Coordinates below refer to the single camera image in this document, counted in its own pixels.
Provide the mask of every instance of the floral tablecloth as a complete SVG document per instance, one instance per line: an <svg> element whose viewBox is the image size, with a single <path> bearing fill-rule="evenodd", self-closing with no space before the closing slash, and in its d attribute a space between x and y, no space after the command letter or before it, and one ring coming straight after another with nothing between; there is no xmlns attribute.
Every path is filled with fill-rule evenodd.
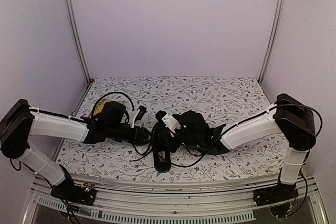
<svg viewBox="0 0 336 224"><path fill-rule="evenodd" d="M154 115L159 110L171 114L194 110L202 113L210 126L216 126L236 122L269 105L261 87L251 78L98 78L77 116L88 115L96 100L111 91L124 92L132 98L135 107L143 105L147 108L148 113L140 123L149 130L156 123ZM122 101L131 110L129 102L121 95L107 98ZM191 168L172 167L168 173L158 173L152 155L130 162L139 155L128 143L106 140L88 145L64 140L57 162L71 173L101 178L165 183L208 182L276 174L287 146L283 135L273 135L249 142L227 154L206 155ZM142 146L138 150L144 152L146 148ZM183 147L171 157L179 164L190 164L197 159Z"/></svg>

